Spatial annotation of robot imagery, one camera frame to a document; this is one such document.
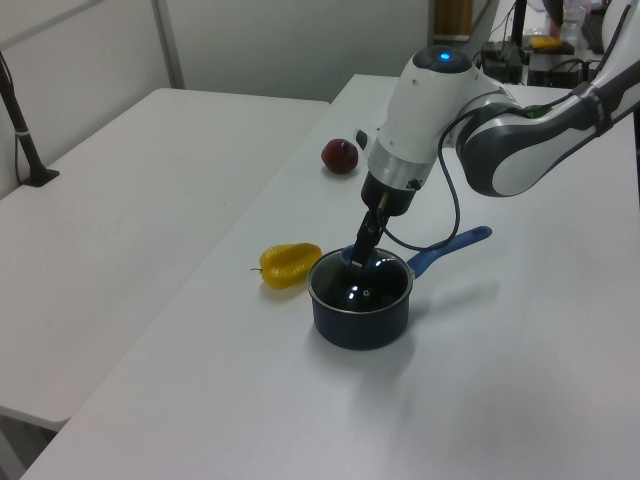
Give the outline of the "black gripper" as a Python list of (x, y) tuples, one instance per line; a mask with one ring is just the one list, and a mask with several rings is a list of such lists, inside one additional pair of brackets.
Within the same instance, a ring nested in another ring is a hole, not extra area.
[[(385, 232), (388, 217), (404, 215), (414, 199), (414, 189), (396, 189), (376, 179), (371, 173), (365, 177), (361, 189), (361, 199), (368, 211), (357, 232), (356, 241), (351, 254), (351, 264), (357, 268), (364, 267), (374, 248), (376, 248)], [(383, 215), (376, 215), (382, 206)]]

